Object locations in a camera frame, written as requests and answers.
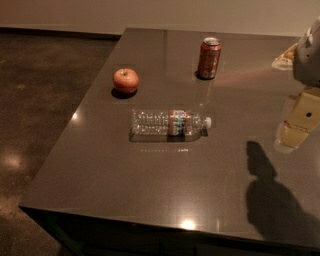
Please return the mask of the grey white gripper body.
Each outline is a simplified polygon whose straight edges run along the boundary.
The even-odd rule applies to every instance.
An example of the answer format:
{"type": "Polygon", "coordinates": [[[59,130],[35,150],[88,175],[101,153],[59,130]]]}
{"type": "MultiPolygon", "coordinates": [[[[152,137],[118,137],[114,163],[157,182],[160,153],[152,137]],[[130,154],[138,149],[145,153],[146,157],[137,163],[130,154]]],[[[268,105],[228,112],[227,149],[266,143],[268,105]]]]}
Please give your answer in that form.
{"type": "Polygon", "coordinates": [[[298,41],[293,75],[295,80],[304,85],[320,86],[320,16],[298,41]]]}

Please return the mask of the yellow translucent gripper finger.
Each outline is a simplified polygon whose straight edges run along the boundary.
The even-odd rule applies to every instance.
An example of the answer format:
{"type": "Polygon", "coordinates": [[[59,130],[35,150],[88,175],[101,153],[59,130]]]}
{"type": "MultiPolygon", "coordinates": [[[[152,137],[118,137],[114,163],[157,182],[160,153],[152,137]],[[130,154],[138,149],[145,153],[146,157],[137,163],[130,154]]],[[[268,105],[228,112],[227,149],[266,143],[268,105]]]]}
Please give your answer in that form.
{"type": "Polygon", "coordinates": [[[295,43],[286,49],[282,54],[274,59],[271,66],[281,71],[292,71],[294,63],[294,54],[298,44],[295,43]]]}

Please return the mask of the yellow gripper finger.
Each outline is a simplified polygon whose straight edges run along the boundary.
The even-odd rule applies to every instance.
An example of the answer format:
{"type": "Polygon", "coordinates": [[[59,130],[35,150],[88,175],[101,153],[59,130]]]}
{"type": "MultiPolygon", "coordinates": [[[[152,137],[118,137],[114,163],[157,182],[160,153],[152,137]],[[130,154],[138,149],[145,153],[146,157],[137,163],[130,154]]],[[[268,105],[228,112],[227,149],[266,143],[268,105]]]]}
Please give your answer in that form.
{"type": "Polygon", "coordinates": [[[305,87],[298,95],[290,95],[283,108],[274,142],[282,153],[298,149],[320,125],[320,88],[305,87]]]}

